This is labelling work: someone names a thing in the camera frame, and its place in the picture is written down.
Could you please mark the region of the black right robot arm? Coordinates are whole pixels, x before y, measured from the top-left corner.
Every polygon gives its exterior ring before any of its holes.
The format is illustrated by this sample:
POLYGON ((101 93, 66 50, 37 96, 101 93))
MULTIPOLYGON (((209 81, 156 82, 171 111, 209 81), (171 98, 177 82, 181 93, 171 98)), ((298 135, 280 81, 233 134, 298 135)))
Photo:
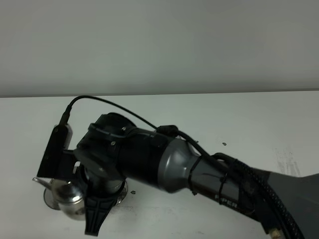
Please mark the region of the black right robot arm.
POLYGON ((319 176, 294 177, 255 169, 223 153, 209 155, 173 125, 156 131, 109 113, 90 124, 74 150, 71 129, 58 124, 37 177, 80 191, 85 234, 97 236, 130 178, 174 193, 189 189, 258 221, 283 239, 319 236, 319 176))

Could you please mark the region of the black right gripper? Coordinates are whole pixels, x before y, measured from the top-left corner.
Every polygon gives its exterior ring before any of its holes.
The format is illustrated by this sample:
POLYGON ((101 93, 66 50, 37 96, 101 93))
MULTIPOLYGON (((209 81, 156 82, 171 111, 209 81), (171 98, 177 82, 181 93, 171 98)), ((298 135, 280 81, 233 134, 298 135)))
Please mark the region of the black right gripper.
POLYGON ((125 181, 117 168, 120 143, 126 130, 136 125, 117 113, 101 115, 74 150, 64 149, 66 125, 53 128, 37 176, 78 184, 88 196, 84 199, 85 235, 97 236, 125 181))

